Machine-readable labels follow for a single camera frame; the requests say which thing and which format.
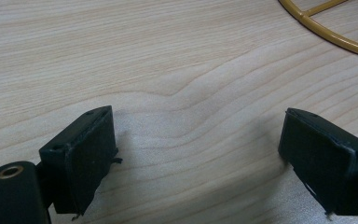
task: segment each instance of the wooden table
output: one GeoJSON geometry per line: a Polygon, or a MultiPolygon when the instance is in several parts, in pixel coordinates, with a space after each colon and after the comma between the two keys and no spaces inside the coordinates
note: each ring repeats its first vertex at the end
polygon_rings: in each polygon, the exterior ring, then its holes
{"type": "MultiPolygon", "coordinates": [[[[315,18],[358,40],[358,0],[315,18]]],[[[0,1],[0,166],[102,105],[124,163],[74,223],[358,223],[277,152],[289,106],[358,136],[358,55],[277,1],[0,1]]]]}

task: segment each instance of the gold metal rod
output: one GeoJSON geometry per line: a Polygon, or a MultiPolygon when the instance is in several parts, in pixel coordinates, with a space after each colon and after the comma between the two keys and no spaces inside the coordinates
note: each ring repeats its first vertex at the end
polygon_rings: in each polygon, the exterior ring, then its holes
{"type": "Polygon", "coordinates": [[[282,6],[301,24],[310,29],[313,33],[321,38],[338,45],[344,49],[350,50],[358,54],[358,42],[339,35],[320,23],[310,18],[306,12],[301,11],[291,0],[279,0],[282,6]]]}
{"type": "Polygon", "coordinates": [[[331,0],[326,3],[320,4],[317,7],[308,9],[305,11],[305,13],[307,14],[307,16],[311,17],[315,14],[318,14],[321,11],[325,11],[325,10],[329,9],[330,7],[335,7],[336,5],[346,2],[346,1],[348,1],[348,0],[331,0]]]}

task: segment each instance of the brass insert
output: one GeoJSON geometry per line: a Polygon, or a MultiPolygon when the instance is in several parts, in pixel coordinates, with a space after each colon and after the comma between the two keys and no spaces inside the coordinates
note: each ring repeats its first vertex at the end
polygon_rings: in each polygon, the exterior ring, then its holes
{"type": "Polygon", "coordinates": [[[9,179],[13,176],[19,175],[24,168],[22,166],[9,166],[5,170],[0,172],[0,179],[9,179]]]}

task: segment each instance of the wood grain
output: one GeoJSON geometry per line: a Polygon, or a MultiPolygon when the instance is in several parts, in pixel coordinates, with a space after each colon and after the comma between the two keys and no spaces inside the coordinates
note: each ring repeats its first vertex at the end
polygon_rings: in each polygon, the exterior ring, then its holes
{"type": "MultiPolygon", "coordinates": [[[[358,40],[358,0],[315,19],[358,40]]],[[[0,166],[102,105],[124,163],[76,223],[358,223],[277,153],[289,106],[358,136],[358,55],[277,1],[1,0],[0,166]]]]}

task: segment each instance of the small hole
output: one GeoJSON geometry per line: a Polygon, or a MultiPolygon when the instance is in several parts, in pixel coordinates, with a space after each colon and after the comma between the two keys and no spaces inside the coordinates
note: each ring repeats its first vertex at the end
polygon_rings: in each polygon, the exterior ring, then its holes
{"type": "Polygon", "coordinates": [[[3,172],[3,175],[4,175],[4,176],[14,175],[14,174],[16,174],[18,171],[19,171],[19,168],[13,167],[13,168],[11,168],[11,169],[5,170],[5,171],[3,172]]]}
{"type": "Polygon", "coordinates": [[[63,148],[63,144],[58,144],[53,147],[54,150],[58,150],[60,148],[63,148]]]}
{"type": "Polygon", "coordinates": [[[8,179],[13,176],[19,175],[23,170],[24,168],[22,166],[10,166],[5,170],[1,171],[0,179],[8,179]]]}

